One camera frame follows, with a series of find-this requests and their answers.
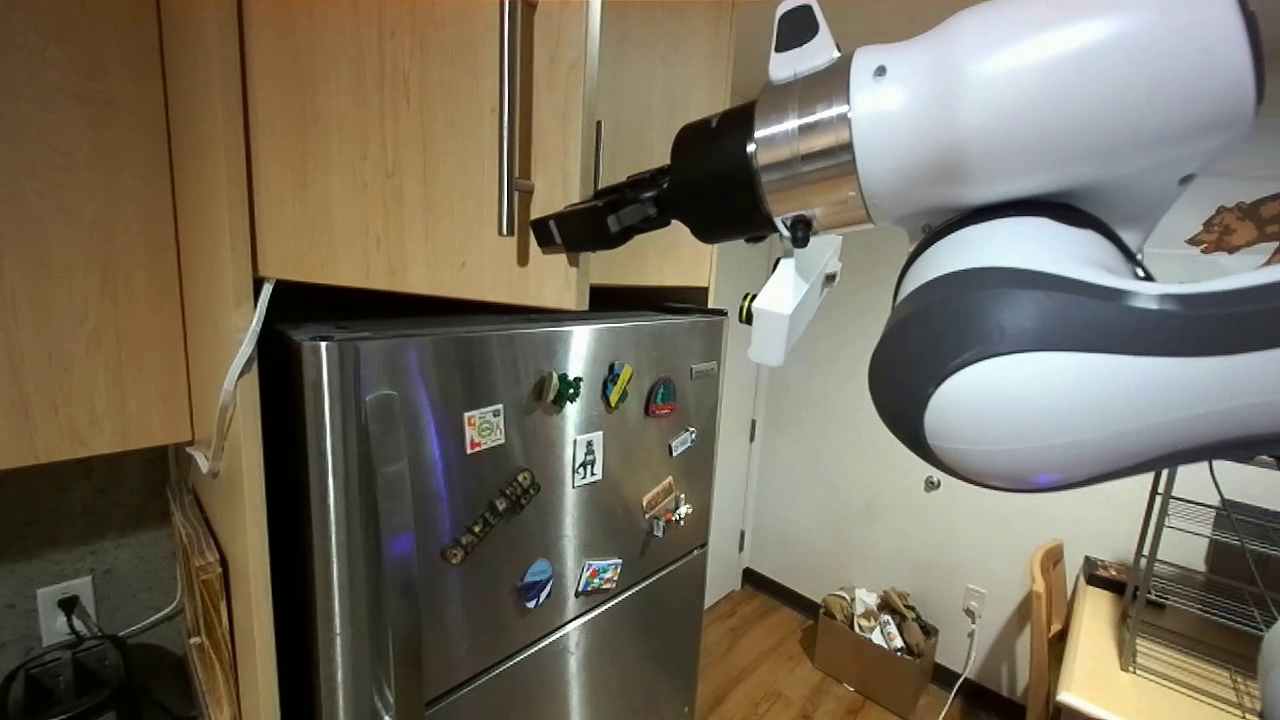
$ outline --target electrical outlet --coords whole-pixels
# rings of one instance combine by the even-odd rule
[[[962,619],[976,623],[982,617],[989,587],[962,583]]]
[[[81,596],[83,614],[96,617],[90,576],[45,583],[45,587],[34,587],[38,643],[70,640],[67,617],[60,610],[65,596]]]

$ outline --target upper cabinet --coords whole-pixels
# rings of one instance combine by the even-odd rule
[[[527,216],[586,194],[592,28],[592,0],[243,0],[258,275],[578,309]]]
[[[604,0],[598,183],[667,163],[680,124],[731,105],[737,0]],[[710,287],[714,249],[685,223],[578,259],[586,285]]]
[[[0,7],[0,469],[178,444],[150,0]]]

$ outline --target refrigerator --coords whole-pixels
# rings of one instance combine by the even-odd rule
[[[710,311],[274,329],[284,717],[694,717],[721,333]]]

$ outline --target white robot arm segment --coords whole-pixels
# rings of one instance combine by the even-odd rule
[[[853,57],[832,57],[816,0],[783,0],[777,84],[530,232],[592,253],[667,220],[710,246],[783,228],[793,249],[906,228],[920,253],[870,400],[971,485],[1047,493],[1280,449],[1280,275],[1196,291],[1136,259],[1179,183],[1249,134],[1255,57],[1241,0],[989,0]],[[755,356],[783,362],[818,275],[778,263]]]

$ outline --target cardboard box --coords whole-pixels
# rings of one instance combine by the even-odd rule
[[[812,664],[838,683],[853,683],[865,702],[886,707],[893,717],[913,717],[915,702],[931,676],[937,640],[923,656],[904,656],[856,637],[848,623],[836,623],[826,614],[816,619]]]

